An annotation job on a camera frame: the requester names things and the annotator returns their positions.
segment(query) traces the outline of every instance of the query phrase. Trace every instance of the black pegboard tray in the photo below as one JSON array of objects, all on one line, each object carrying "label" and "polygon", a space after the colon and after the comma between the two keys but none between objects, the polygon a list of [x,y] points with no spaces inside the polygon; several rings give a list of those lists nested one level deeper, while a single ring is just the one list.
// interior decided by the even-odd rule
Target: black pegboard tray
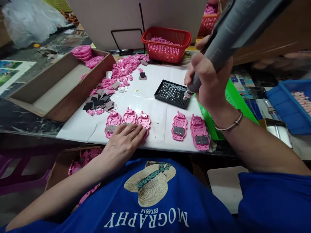
[{"label": "black pegboard tray", "polygon": [[187,109],[190,99],[182,100],[185,91],[186,87],[163,79],[155,92],[155,98],[177,107]]}]

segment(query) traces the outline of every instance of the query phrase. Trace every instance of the silver bangle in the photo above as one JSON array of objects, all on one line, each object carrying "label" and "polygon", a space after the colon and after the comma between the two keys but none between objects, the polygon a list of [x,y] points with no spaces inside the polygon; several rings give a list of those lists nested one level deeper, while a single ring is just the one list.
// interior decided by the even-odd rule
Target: silver bangle
[{"label": "silver bangle", "polygon": [[219,130],[219,131],[225,131],[225,130],[228,130],[228,129],[233,128],[233,127],[236,126],[236,125],[239,125],[240,122],[241,122],[241,120],[242,120],[243,113],[242,113],[242,111],[241,111],[240,109],[238,109],[238,111],[240,112],[240,117],[239,117],[239,119],[237,119],[237,120],[234,122],[233,125],[229,126],[228,128],[225,128],[225,129],[220,129],[220,128],[218,128],[218,126],[215,124],[215,129],[217,129],[217,130]]}]

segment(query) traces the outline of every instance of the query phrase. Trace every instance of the right hand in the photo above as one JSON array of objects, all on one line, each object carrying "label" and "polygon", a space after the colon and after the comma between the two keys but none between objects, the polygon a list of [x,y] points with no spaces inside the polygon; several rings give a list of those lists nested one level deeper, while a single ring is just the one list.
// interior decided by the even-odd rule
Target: right hand
[{"label": "right hand", "polygon": [[[209,36],[199,40],[195,48],[201,50]],[[184,84],[190,85],[196,72],[201,80],[201,87],[197,93],[199,103],[207,111],[215,110],[226,104],[225,90],[232,70],[233,59],[230,58],[226,65],[216,73],[213,64],[201,52],[191,58],[189,69],[186,73]]]}]

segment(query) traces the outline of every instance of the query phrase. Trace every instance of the blue bin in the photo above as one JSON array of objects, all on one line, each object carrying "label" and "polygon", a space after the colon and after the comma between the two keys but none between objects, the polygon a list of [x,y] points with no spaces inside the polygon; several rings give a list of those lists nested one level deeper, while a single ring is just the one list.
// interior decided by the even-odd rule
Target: blue bin
[{"label": "blue bin", "polygon": [[303,91],[311,100],[311,80],[287,80],[267,92],[267,97],[291,134],[311,134],[311,117],[292,96]]}]

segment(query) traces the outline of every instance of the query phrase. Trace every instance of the pink stool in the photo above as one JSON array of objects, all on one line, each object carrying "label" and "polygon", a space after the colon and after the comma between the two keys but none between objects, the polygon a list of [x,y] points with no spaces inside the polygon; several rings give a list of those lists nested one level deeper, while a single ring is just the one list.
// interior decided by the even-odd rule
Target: pink stool
[{"label": "pink stool", "polygon": [[[11,175],[0,179],[0,196],[45,186],[56,156],[66,148],[68,148],[68,145],[48,145],[0,151],[0,178],[13,160],[21,158]],[[54,159],[45,174],[22,175],[32,157],[46,155],[54,155]]]}]

